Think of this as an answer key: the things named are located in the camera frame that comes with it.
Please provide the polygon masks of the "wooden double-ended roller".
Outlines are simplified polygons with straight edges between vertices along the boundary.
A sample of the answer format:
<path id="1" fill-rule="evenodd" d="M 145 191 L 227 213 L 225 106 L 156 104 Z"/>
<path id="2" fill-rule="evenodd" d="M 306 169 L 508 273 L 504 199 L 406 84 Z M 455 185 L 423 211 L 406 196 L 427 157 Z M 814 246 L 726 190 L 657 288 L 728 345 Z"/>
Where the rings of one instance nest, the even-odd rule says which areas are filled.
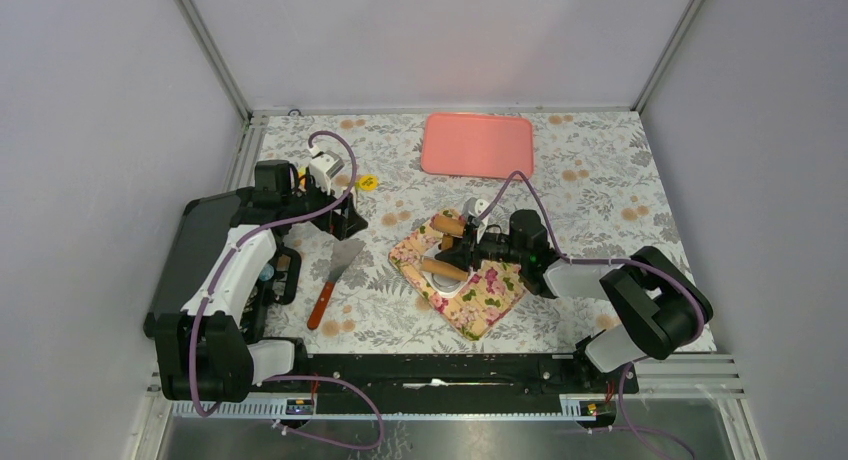
<path id="1" fill-rule="evenodd" d="M 421 267 L 424 267 L 426 271 L 455 280 L 466 280 L 470 271 L 460 270 L 447 262 L 447 250 L 460 244 L 465 225 L 465 221 L 459 218 L 437 214 L 431 221 L 431 227 L 442 235 L 441 241 L 435 254 L 422 257 Z"/>

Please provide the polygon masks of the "floral cutting board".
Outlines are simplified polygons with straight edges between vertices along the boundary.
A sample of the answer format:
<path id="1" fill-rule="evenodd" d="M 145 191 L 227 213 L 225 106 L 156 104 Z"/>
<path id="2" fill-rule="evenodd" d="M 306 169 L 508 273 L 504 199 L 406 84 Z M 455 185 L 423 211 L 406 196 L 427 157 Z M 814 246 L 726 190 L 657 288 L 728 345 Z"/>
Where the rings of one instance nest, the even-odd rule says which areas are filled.
<path id="1" fill-rule="evenodd" d="M 443 239 L 427 220 L 394 246 L 388 259 L 427 306 L 461 336 L 479 340 L 518 305 L 527 290 L 519 280 L 519 269 L 503 262 L 485 261 L 462 282 L 424 271 L 421 260 L 439 253 Z"/>

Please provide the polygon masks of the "pink plastic tray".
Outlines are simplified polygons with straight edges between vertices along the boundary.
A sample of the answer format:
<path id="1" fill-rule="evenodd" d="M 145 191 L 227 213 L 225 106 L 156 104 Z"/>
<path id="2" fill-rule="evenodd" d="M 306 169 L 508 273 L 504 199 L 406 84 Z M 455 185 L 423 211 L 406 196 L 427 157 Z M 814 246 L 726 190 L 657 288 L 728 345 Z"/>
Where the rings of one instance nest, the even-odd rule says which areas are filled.
<path id="1" fill-rule="evenodd" d="M 534 172 L 534 134 L 521 117 L 433 113 L 424 125 L 420 165 L 424 172 L 505 179 Z"/>

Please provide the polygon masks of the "metal scraper red handle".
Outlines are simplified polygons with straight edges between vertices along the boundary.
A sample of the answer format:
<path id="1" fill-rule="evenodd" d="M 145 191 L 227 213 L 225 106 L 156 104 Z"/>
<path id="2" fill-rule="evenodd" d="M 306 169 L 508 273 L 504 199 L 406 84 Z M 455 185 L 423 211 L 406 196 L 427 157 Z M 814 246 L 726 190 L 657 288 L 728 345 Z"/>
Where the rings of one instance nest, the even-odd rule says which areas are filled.
<path id="1" fill-rule="evenodd" d="M 364 247 L 365 242 L 356 238 L 338 241 L 333 245 L 326 281 L 307 320 L 309 330 L 316 330 L 320 326 L 337 282 Z"/>

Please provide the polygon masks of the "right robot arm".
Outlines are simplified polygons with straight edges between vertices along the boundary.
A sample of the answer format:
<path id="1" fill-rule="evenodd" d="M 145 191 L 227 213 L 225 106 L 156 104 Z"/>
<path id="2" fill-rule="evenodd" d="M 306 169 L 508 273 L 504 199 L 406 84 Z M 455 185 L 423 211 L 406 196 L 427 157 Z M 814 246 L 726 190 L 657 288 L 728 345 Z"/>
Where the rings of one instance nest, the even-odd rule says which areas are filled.
<path id="1" fill-rule="evenodd" d="M 486 261 L 518 269 L 525 289 L 548 299 L 605 298 L 619 323 L 579 343 L 575 382 L 597 392 L 613 371 L 640 359 L 665 360 L 701 336 L 714 311 L 709 300 L 659 249 L 646 246 L 625 258 L 588 259 L 562 254 L 544 218 L 518 210 L 506 232 L 492 232 L 481 219 L 436 216 L 432 227 L 450 244 L 422 263 L 423 270 L 467 280 Z"/>

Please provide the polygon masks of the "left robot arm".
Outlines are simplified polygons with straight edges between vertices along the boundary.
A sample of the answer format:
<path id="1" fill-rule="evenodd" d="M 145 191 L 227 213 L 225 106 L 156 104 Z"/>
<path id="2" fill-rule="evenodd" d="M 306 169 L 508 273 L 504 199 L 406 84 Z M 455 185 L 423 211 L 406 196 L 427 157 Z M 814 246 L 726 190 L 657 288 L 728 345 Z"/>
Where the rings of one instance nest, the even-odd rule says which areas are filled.
<path id="1" fill-rule="evenodd" d="M 284 303 L 297 290 L 300 257 L 284 244 L 292 226 L 338 240 L 366 227 L 334 182 L 343 166 L 332 153 L 313 155 L 303 173 L 261 161 L 253 185 L 186 205 L 143 324 L 167 399 L 241 402 L 271 377 L 288 391 L 307 384 L 295 341 L 264 338 L 264 313 L 275 281 Z"/>

